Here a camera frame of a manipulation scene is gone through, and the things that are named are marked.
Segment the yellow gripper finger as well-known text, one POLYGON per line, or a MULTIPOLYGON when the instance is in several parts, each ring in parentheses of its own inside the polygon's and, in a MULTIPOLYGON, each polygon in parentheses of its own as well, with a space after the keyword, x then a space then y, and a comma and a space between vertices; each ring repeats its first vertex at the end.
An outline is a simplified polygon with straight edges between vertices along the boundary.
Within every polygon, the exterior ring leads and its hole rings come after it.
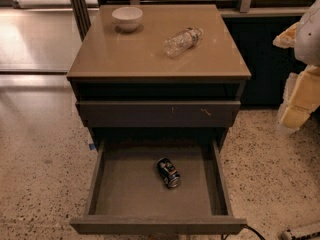
POLYGON ((289 28, 277 35, 273 40, 273 45, 279 48, 293 48, 295 44, 296 29, 298 22, 292 24, 289 28))
POLYGON ((277 123, 284 131, 297 131, 319 106, 320 68, 308 65, 299 74, 289 74, 277 123))

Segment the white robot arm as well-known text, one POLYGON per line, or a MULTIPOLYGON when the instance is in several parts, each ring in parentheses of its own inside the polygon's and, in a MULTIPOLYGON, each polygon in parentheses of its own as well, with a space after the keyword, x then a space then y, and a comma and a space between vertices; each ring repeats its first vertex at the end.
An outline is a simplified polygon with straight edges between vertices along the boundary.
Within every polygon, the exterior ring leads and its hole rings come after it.
POLYGON ((291 134, 320 107, 320 0, 297 23, 279 34, 273 45, 293 48, 295 58, 306 64, 299 74, 289 74, 278 110, 278 129, 291 134))

